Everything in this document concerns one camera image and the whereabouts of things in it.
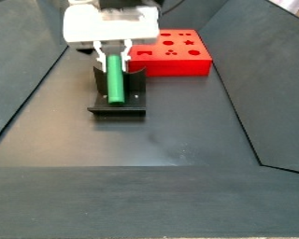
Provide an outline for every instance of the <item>green peg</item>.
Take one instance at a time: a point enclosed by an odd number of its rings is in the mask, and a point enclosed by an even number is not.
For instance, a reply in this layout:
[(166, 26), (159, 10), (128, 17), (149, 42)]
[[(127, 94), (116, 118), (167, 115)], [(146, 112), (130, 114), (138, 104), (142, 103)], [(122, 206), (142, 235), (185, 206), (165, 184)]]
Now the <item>green peg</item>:
[(122, 56), (110, 55), (107, 57), (107, 89), (108, 104), (124, 103), (124, 86), (122, 72)]

